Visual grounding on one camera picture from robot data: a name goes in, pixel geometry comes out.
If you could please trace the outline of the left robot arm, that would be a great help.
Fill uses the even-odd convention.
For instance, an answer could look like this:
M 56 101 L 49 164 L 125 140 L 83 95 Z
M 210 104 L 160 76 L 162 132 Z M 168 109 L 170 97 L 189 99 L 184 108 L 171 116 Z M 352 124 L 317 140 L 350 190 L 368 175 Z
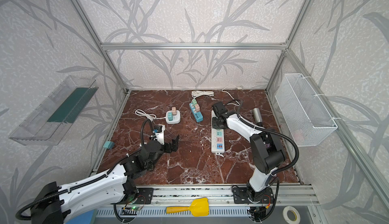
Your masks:
M 45 185 L 31 203 L 19 209 L 15 218 L 33 224 L 64 224 L 93 209 L 112 204 L 127 204 L 139 196 L 135 180 L 155 170 L 159 159 L 178 150 L 179 137 L 166 143 L 163 130 L 145 120 L 149 125 L 150 141 L 144 142 L 140 132 L 141 146 L 126 154 L 110 169 L 94 176 L 59 186 L 56 182 Z

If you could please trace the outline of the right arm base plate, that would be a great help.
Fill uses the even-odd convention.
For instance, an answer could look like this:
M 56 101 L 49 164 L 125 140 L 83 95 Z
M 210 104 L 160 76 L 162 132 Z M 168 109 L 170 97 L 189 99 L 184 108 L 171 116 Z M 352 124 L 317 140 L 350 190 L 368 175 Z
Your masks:
M 232 193 L 235 204 L 273 204 L 274 202 L 271 187 L 256 192 L 251 187 L 232 186 Z

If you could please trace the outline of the blue power strip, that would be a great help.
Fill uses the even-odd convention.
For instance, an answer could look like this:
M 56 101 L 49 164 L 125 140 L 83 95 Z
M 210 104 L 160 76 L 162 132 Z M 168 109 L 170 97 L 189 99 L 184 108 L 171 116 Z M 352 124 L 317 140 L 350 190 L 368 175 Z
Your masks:
M 191 97 L 192 99 L 197 99 L 201 96 L 210 96 L 210 97 L 214 97 L 214 92 L 212 91 L 200 91 L 200 90 L 194 90 L 191 92 Z M 190 108 L 190 111 L 192 112 L 195 120 L 197 123 L 200 123 L 203 121 L 203 115 L 202 113 L 199 111 L 197 112 L 196 109 L 195 109 L 195 106 L 192 104 L 192 102 L 189 103 L 189 108 Z

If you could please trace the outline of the teal plug adapter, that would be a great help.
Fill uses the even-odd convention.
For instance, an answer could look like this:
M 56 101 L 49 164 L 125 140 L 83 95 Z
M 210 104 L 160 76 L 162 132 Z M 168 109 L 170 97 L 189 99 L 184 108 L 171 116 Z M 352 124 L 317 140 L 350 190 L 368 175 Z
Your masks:
M 107 149 L 107 150 L 110 150 L 114 147 L 114 142 L 112 141 L 106 141 L 104 144 L 103 144 L 103 148 L 104 149 Z
M 168 112 L 167 117 L 168 117 L 169 121 L 172 121 L 173 120 L 173 113 L 172 112 Z

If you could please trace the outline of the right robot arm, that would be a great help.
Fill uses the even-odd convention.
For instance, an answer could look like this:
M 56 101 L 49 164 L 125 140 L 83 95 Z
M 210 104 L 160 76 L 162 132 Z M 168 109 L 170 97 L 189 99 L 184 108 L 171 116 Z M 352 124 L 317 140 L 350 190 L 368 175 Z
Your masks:
M 212 105 L 215 117 L 212 124 L 216 129 L 230 129 L 245 138 L 251 147 L 255 169 L 247 183 L 247 195 L 254 199 L 271 186 L 271 181 L 277 173 L 292 168 L 299 159 L 300 152 L 297 143 L 290 137 L 270 128 L 264 128 L 260 122 L 250 122 L 241 114 L 242 106 L 236 111 L 227 109 L 227 104 L 221 101 Z M 295 156 L 286 166 L 281 166 L 287 159 L 281 139 L 289 142 L 294 148 Z

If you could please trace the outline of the white square power strip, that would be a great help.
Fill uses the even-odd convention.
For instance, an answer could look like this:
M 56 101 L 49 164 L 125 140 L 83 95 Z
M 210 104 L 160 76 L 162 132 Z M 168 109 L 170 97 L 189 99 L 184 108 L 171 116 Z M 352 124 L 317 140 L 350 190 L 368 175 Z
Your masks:
M 171 112 L 171 110 L 167 111 L 165 113 L 164 117 L 157 117 L 155 114 L 148 114 L 148 113 L 146 113 L 143 110 L 136 109 L 135 110 L 135 115 L 141 116 L 141 117 L 146 117 L 147 119 L 149 119 L 152 122 L 156 121 L 156 120 L 165 120 L 167 124 L 178 124 L 178 123 L 180 123 L 180 121 L 181 121 L 181 114 L 180 114 L 180 112 L 178 110 L 177 110 L 177 115 L 173 115 L 173 120 L 172 121 L 168 120 L 168 117 L 167 117 L 168 112 Z

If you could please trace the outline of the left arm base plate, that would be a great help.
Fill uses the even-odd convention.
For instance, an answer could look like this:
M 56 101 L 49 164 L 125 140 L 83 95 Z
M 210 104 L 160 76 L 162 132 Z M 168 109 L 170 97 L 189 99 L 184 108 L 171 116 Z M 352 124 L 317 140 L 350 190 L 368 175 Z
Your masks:
M 153 197 L 153 188 L 137 188 L 135 192 L 126 194 L 121 204 L 151 204 Z

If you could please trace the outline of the white long power strip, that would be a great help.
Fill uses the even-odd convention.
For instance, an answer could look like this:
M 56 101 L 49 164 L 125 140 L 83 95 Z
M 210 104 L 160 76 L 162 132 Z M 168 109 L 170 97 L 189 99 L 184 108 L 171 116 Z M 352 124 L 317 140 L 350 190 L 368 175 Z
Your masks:
M 233 88 L 235 87 L 236 90 L 242 89 L 240 86 L 232 86 L 228 85 L 225 88 L 223 88 L 221 91 L 227 93 L 232 99 L 233 96 L 226 91 L 227 88 Z M 230 102 L 229 104 L 232 104 L 234 106 L 239 106 L 240 103 L 237 101 Z M 216 115 L 214 110 L 211 110 L 211 152 L 216 155 L 222 155 L 225 152 L 225 143 L 224 143 L 224 130 L 219 129 L 216 124 Z

